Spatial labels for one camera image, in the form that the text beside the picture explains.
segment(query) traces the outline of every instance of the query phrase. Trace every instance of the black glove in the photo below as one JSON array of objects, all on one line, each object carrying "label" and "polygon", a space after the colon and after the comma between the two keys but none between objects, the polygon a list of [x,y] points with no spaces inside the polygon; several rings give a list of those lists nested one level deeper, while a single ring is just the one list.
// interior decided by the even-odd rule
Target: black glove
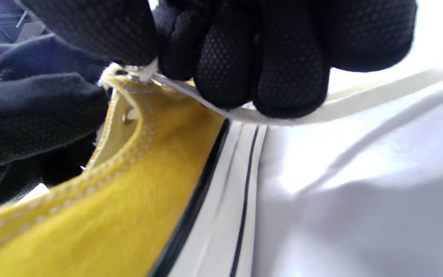
[{"label": "black glove", "polygon": [[102,58],[194,77],[222,108],[253,101],[300,117],[325,100],[331,67],[382,70],[409,51],[415,0],[20,0],[66,42]]},{"label": "black glove", "polygon": [[81,173],[107,112],[106,65],[52,35],[0,45],[0,204]]}]

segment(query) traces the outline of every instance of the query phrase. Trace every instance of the yellow canvas upper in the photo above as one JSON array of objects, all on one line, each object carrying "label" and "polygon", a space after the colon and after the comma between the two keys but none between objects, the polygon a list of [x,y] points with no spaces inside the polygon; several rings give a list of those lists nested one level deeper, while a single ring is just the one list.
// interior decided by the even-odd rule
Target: yellow canvas upper
[{"label": "yellow canvas upper", "polygon": [[[0,277],[146,276],[174,232],[223,118],[157,85],[109,82],[117,91],[83,174],[0,207]],[[129,107],[139,118],[125,124]]]}]

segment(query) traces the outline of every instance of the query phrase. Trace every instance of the black stripe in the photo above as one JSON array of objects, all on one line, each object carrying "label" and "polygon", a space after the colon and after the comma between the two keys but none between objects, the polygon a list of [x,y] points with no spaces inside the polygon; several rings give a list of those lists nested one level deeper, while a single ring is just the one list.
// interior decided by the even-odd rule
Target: black stripe
[{"label": "black stripe", "polygon": [[218,159],[222,153],[229,127],[230,122],[225,120],[221,126],[217,140],[213,145],[213,149],[211,149],[208,156],[208,160],[206,161],[206,165],[192,194],[191,200],[174,231],[174,235],[172,235],[167,246],[158,258],[157,263],[148,274],[149,277],[166,277],[177,260],[210,188],[211,179],[213,178]]},{"label": "black stripe", "polygon": [[242,248],[242,239],[244,238],[244,228],[246,226],[247,197],[249,191],[249,181],[251,179],[252,159],[253,159],[255,141],[257,139],[258,132],[259,132],[259,127],[257,127],[254,132],[254,138],[251,145],[251,154],[249,156],[249,165],[247,168],[247,177],[246,177],[246,188],[244,194],[244,207],[242,208],[242,218],[240,221],[239,239],[237,240],[237,248],[235,249],[235,256],[233,258],[232,271],[230,272],[230,277],[235,277],[235,275],[237,274],[237,267],[239,266],[240,251]]}]

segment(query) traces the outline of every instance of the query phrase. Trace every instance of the yellow sneaker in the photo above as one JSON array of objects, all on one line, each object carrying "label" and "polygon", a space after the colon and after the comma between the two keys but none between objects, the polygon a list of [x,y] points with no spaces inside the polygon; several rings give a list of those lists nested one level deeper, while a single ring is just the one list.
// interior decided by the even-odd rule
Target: yellow sneaker
[{"label": "yellow sneaker", "polygon": [[107,81],[83,174],[0,207],[0,277],[250,276],[265,127],[159,85]]}]

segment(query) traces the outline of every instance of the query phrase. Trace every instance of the white rubber sole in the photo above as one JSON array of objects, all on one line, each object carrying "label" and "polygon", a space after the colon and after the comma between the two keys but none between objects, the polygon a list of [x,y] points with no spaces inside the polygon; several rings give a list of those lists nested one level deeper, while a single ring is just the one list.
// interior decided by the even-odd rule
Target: white rubber sole
[{"label": "white rubber sole", "polygon": [[257,167],[265,133],[265,126],[230,125],[202,207],[167,276],[251,275]]}]

